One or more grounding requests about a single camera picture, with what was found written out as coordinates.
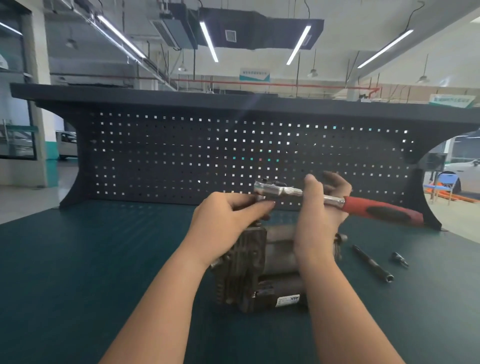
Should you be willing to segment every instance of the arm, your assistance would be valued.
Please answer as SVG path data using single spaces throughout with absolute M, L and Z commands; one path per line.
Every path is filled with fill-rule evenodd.
M 100 364 L 183 363 L 193 299 L 211 262 L 273 202 L 213 193 L 194 211 L 185 239 L 154 278 Z M 248 206 L 238 211 L 234 209 Z
M 344 197 L 351 186 L 334 173 L 329 194 Z M 323 204 L 324 188 L 305 178 L 303 205 L 297 224 L 295 255 L 305 282 L 313 334 L 320 361 L 329 363 L 403 364 L 333 258 L 333 240 L 347 215 Z

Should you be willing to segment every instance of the concrete floor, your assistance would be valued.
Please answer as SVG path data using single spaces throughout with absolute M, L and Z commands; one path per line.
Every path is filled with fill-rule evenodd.
M 58 162 L 59 186 L 55 188 L 22 188 L 0 186 L 0 224 L 49 208 L 58 207 L 78 172 L 76 159 Z M 430 205 L 443 227 L 464 238 L 480 243 L 480 204 L 443 198 Z

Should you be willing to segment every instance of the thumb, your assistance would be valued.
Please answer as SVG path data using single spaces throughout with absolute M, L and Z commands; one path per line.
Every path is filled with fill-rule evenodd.
M 260 201 L 242 210 L 235 211 L 235 214 L 238 215 L 242 228 L 246 228 L 255 220 L 259 220 L 263 216 L 268 215 L 274 207 L 275 201 Z
M 305 188 L 303 189 L 303 204 L 302 208 L 317 209 L 324 205 L 324 187 L 321 182 L 312 174 L 305 176 Z

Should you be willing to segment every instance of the person's left hand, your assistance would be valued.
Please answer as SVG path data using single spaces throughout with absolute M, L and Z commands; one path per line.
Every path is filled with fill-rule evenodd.
M 193 212 L 179 250 L 206 269 L 232 247 L 243 230 L 268 215 L 274 206 L 274 201 L 256 203 L 252 194 L 213 192 Z

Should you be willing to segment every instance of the black perforated metal panel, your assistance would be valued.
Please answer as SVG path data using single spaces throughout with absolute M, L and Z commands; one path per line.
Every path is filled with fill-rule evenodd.
M 199 204 L 251 193 L 256 179 L 302 187 L 338 172 L 353 196 L 412 208 L 441 225 L 423 196 L 421 157 L 476 130 L 480 110 L 253 96 L 13 85 L 15 97 L 77 130 L 79 174 L 60 206 L 85 199 Z M 299 210 L 301 200 L 277 208 Z

